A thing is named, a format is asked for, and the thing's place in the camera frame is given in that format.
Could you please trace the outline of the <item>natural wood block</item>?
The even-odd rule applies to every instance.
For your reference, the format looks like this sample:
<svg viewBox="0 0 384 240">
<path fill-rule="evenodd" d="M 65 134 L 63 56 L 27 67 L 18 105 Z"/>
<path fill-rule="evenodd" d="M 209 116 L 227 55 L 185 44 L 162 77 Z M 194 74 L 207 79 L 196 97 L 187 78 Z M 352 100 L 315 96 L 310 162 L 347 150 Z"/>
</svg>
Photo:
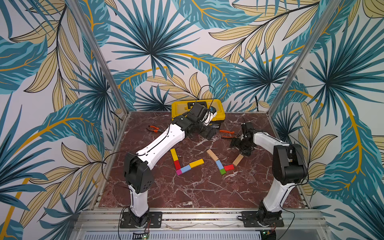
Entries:
<svg viewBox="0 0 384 240">
<path fill-rule="evenodd" d="M 219 160 L 219 158 L 217 157 L 217 155 L 211 150 L 207 150 L 207 154 L 211 157 L 212 160 L 214 160 L 215 162 Z"/>
<path fill-rule="evenodd" d="M 233 161 L 233 165 L 234 166 L 237 166 L 240 162 L 241 162 L 241 160 L 244 158 L 244 156 L 243 155 L 241 155 L 241 154 L 239 154 L 236 158 L 235 158 L 235 160 Z"/>
</svg>

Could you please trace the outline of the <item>red block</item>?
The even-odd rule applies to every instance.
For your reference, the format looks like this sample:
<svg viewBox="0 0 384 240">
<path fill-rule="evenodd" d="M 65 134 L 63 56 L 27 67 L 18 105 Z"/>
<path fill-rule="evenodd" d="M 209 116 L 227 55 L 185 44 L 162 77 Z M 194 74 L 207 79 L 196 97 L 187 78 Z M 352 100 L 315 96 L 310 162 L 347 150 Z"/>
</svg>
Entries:
<svg viewBox="0 0 384 240">
<path fill-rule="evenodd" d="M 233 164 L 230 164 L 230 165 L 224 166 L 224 169 L 226 172 L 232 171 L 235 169 L 235 166 Z"/>
<path fill-rule="evenodd" d="M 175 165 L 175 169 L 176 170 L 180 170 L 181 169 L 181 165 L 180 165 L 179 160 L 174 161 L 174 165 Z"/>
</svg>

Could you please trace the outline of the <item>yellow block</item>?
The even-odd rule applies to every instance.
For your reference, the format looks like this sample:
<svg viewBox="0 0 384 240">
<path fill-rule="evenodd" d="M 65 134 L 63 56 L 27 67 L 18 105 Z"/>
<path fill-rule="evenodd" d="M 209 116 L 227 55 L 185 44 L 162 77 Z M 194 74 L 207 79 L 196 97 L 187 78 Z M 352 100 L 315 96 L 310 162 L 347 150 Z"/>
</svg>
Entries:
<svg viewBox="0 0 384 240">
<path fill-rule="evenodd" d="M 174 162 L 179 160 L 175 149 L 171 149 L 171 154 Z"/>
<path fill-rule="evenodd" d="M 197 160 L 197 161 L 194 161 L 194 162 L 190 163 L 189 166 L 191 168 L 195 168 L 195 167 L 198 167 L 198 166 L 200 166 L 200 165 L 202 165 L 204 163 L 205 163 L 204 160 L 200 159 L 200 160 Z"/>
</svg>

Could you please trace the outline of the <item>light blue block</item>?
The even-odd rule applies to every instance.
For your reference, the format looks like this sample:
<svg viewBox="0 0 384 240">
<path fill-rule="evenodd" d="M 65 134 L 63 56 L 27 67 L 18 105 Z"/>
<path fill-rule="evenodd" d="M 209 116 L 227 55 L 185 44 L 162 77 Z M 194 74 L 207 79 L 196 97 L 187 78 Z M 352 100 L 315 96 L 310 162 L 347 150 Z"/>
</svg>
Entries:
<svg viewBox="0 0 384 240">
<path fill-rule="evenodd" d="M 217 160 L 217 161 L 216 161 L 216 164 L 217 164 L 217 166 L 218 166 L 219 170 L 222 170 L 222 169 L 224 169 L 224 166 L 223 166 L 223 164 L 221 163 L 221 161 L 220 161 L 220 160 Z"/>
<path fill-rule="evenodd" d="M 186 172 L 190 171 L 191 169 L 192 169 L 192 168 L 191 168 L 190 165 L 186 165 L 186 166 L 184 166 L 184 167 L 181 168 L 181 172 L 182 172 L 182 173 L 186 173 Z"/>
</svg>

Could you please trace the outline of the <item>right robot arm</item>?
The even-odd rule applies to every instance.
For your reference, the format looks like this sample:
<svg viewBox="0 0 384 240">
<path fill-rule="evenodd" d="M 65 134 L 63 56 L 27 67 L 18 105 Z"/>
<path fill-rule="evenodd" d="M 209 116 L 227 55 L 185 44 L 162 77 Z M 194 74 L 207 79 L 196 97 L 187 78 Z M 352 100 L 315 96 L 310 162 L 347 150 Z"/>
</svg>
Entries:
<svg viewBox="0 0 384 240">
<path fill-rule="evenodd" d="M 308 176 L 303 150 L 298 144 L 279 140 L 267 132 L 258 131 L 251 122 L 241 124 L 242 135 L 232 139 L 230 147 L 243 156 L 250 156 L 256 147 L 262 147 L 273 155 L 274 181 L 259 206 L 255 220 L 260 226 L 277 224 L 283 205 L 291 190 Z"/>
</svg>

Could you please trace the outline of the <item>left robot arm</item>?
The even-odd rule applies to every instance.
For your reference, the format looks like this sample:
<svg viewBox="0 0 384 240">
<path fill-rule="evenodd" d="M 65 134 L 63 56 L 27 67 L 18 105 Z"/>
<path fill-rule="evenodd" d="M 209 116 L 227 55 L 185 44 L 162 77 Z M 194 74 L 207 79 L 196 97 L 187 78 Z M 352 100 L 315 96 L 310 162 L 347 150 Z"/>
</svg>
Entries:
<svg viewBox="0 0 384 240">
<path fill-rule="evenodd" d="M 154 166 L 174 145 L 190 134 L 197 133 L 210 140 L 217 131 L 210 125 L 216 115 L 216 108 L 194 103 L 190 111 L 175 117 L 152 143 L 135 154 L 126 154 L 124 177 L 131 193 L 130 213 L 137 222 L 148 216 L 148 191 L 154 183 Z"/>
</svg>

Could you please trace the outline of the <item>yellow black toolbox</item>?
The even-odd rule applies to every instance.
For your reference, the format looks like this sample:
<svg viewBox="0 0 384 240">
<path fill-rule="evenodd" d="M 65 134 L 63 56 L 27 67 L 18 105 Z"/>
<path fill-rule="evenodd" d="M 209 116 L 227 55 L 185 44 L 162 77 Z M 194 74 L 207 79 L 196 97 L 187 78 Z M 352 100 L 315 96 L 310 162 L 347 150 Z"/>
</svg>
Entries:
<svg viewBox="0 0 384 240">
<path fill-rule="evenodd" d="M 218 99 L 214 100 L 188 100 L 177 101 L 172 103 L 172 118 L 175 118 L 185 112 L 189 112 L 192 109 L 194 103 L 199 103 L 205 107 L 214 107 L 217 110 L 217 115 L 213 118 L 213 121 L 224 121 L 226 118 L 225 111 L 222 102 Z"/>
</svg>

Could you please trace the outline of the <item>large orange-handled pliers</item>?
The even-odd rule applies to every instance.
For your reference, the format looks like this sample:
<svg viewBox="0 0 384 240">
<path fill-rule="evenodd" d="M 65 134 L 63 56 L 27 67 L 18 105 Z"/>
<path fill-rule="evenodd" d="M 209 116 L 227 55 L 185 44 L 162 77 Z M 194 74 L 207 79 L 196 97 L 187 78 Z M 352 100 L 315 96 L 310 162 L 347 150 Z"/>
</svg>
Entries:
<svg viewBox="0 0 384 240">
<path fill-rule="evenodd" d="M 234 131 L 228 130 L 219 130 L 221 135 L 221 139 L 233 139 L 237 137 L 237 134 Z"/>
</svg>

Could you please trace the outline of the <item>small orange-handled pliers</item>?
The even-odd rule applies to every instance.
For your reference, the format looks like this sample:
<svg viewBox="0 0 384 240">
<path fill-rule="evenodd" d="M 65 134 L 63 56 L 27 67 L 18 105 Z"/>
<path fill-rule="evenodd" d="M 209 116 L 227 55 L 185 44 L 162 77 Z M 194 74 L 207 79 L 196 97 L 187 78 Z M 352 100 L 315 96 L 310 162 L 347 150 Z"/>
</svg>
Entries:
<svg viewBox="0 0 384 240">
<path fill-rule="evenodd" d="M 147 131 L 154 132 L 154 133 L 163 133 L 164 132 L 164 130 L 162 130 L 156 126 L 153 126 L 153 125 L 148 125 Z"/>
</svg>

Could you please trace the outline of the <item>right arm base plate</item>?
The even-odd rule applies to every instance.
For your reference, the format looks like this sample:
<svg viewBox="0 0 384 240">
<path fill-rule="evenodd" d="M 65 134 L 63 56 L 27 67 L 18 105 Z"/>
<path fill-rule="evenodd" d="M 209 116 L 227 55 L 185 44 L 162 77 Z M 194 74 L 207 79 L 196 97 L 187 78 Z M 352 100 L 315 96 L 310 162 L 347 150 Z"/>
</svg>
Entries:
<svg viewBox="0 0 384 240">
<path fill-rule="evenodd" d="M 256 227 L 284 227 L 282 212 L 263 212 L 263 211 L 243 211 L 241 219 L 245 228 Z"/>
</svg>

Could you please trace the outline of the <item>aluminium front rail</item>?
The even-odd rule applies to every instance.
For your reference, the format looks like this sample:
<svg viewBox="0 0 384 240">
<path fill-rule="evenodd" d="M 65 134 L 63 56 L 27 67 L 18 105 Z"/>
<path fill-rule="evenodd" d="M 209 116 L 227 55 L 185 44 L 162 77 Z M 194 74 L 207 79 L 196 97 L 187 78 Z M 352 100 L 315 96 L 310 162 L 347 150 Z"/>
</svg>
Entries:
<svg viewBox="0 0 384 240">
<path fill-rule="evenodd" d="M 96 209 L 80 214 L 71 240 L 331 240 L 319 210 L 289 209 L 283 226 L 261 227 L 242 221 L 244 209 L 153 208 L 149 227 L 136 228 L 121 209 Z"/>
</svg>

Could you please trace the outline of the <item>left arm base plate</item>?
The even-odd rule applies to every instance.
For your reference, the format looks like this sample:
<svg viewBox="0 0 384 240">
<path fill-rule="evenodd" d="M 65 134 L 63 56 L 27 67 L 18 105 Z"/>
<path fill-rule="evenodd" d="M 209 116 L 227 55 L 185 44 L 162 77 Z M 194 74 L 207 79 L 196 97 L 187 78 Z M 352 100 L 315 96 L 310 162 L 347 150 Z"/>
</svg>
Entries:
<svg viewBox="0 0 384 240">
<path fill-rule="evenodd" d="M 131 212 L 123 212 L 120 218 L 119 227 L 122 229 L 144 228 L 159 229 L 162 225 L 162 212 L 147 212 L 137 217 Z"/>
</svg>

